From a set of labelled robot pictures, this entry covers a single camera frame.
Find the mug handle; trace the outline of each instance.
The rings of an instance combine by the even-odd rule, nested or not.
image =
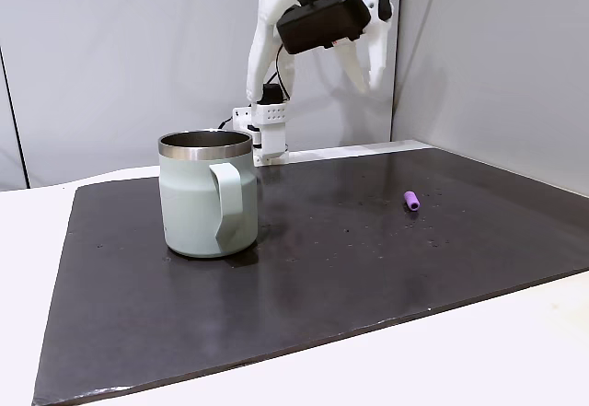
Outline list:
[[[210,165],[217,179],[221,223],[215,234],[218,241],[227,241],[236,234],[243,219],[243,190],[239,171],[228,162]]]

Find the stainless steel rim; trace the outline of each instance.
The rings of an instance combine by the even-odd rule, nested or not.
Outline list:
[[[251,136],[233,130],[197,130],[166,134],[157,145],[159,154],[170,159],[229,159],[251,153]]]

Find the mug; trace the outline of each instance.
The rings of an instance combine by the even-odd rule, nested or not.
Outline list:
[[[173,133],[162,136],[158,148],[164,234],[171,249],[213,258],[256,240],[258,194],[248,134]]]

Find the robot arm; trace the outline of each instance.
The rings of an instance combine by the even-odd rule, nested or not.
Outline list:
[[[327,19],[336,15],[338,20],[325,27]],[[389,0],[259,0],[258,23],[248,59],[246,95],[250,105],[234,109],[232,115],[234,129],[252,135],[257,165],[288,159],[285,123],[295,81],[294,54],[318,46],[334,47],[344,71],[364,93],[366,85],[356,40],[365,36],[369,86],[376,89],[386,65],[391,17]],[[264,84],[272,63],[280,86]]]

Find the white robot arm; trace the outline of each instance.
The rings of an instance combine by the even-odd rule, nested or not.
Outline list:
[[[277,29],[277,24],[285,16],[285,12],[303,3],[311,5],[309,7],[311,13],[314,13],[314,8],[321,8],[318,0],[259,0],[258,23],[248,59],[246,95],[250,105],[236,108],[232,114],[233,128],[249,133],[253,137],[254,160],[257,165],[288,161],[285,138],[285,124],[288,120],[286,106],[293,94],[295,57],[287,51],[289,47],[284,45],[285,42]],[[365,36],[368,43],[370,62],[368,84],[370,89],[374,90],[380,85],[386,67],[387,35],[391,27],[393,6],[389,0],[362,0],[362,3],[365,6],[362,10],[367,10],[369,16],[364,11],[358,12],[359,15],[366,16],[366,25],[353,38],[361,39]],[[296,31],[295,27],[295,31],[305,36],[309,30],[309,23],[302,25],[301,28],[303,30]],[[315,26],[312,29],[317,30],[321,27]],[[325,36],[329,36],[330,31],[326,29]],[[353,38],[352,40],[349,38],[329,40],[328,44],[329,47],[334,47],[344,71],[356,88],[364,93],[366,84],[356,54],[356,40]],[[264,77],[272,63],[276,68],[276,74],[271,79],[277,76],[278,85],[270,85],[269,82],[264,84]]]

